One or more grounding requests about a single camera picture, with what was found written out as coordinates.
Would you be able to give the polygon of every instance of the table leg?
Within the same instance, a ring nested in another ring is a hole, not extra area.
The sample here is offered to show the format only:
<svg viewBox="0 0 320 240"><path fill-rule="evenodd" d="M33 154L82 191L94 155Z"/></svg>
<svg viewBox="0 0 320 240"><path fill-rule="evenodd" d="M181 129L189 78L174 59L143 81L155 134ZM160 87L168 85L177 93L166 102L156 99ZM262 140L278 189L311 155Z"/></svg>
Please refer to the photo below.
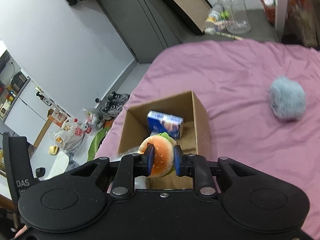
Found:
<svg viewBox="0 0 320 240"><path fill-rule="evenodd" d="M284 24L287 15L288 0L276 0L276 22L275 30L278 37L278 41L281 42Z"/></svg>

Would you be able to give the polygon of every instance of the pink bedsheet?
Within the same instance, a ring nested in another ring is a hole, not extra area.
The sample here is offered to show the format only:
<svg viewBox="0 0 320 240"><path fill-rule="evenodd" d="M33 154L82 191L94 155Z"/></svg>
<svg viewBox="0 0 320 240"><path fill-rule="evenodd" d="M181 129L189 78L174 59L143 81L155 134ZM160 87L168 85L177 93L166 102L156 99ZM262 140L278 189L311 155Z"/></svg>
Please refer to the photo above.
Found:
<svg viewBox="0 0 320 240"><path fill-rule="evenodd" d="M281 75L299 82L305 90L307 110L299 122L280 122L269 106L268 88ZM208 112L210 160L228 156L303 189L310 212L302 229L319 240L319 52L252 40L169 48L133 90L96 157L116 155L130 106L186 90L193 90Z"/></svg>

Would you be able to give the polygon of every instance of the large transparent plastic bottle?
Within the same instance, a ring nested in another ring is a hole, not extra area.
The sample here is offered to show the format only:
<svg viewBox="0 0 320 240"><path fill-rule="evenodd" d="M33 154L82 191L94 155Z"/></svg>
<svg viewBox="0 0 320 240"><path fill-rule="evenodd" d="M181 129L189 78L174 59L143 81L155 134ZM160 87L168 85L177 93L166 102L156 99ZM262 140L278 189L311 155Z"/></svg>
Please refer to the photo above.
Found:
<svg viewBox="0 0 320 240"><path fill-rule="evenodd" d="M232 34L244 34L251 30L244 0L218 0L227 22L227 30Z"/></svg>

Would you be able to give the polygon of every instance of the light blue fluffy plush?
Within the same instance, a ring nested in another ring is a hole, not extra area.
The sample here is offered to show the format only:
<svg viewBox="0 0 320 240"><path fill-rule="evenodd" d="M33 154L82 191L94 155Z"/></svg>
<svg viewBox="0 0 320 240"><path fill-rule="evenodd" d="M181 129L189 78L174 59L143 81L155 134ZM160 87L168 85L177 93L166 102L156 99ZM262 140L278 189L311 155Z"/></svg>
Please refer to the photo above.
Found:
<svg viewBox="0 0 320 240"><path fill-rule="evenodd" d="M286 77L278 77L271 84L270 104L280 120L299 120L306 110L306 96L302 86Z"/></svg>

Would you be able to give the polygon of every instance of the clear plastic bag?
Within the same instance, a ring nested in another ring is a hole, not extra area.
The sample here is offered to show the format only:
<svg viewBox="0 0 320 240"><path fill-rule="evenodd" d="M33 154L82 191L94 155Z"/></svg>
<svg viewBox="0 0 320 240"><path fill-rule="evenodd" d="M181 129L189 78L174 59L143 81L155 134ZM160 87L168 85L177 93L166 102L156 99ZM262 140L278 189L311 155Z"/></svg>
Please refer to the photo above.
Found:
<svg viewBox="0 0 320 240"><path fill-rule="evenodd" d="M64 121L61 129L49 133L49 136L64 152L71 152L81 145L84 132L78 124L69 117Z"/></svg>
<svg viewBox="0 0 320 240"><path fill-rule="evenodd" d="M83 108L83 112L85 115L85 118L88 122L88 125L94 129L99 130L102 128L104 124L104 119L102 117L102 114L98 109L95 108Z"/></svg>

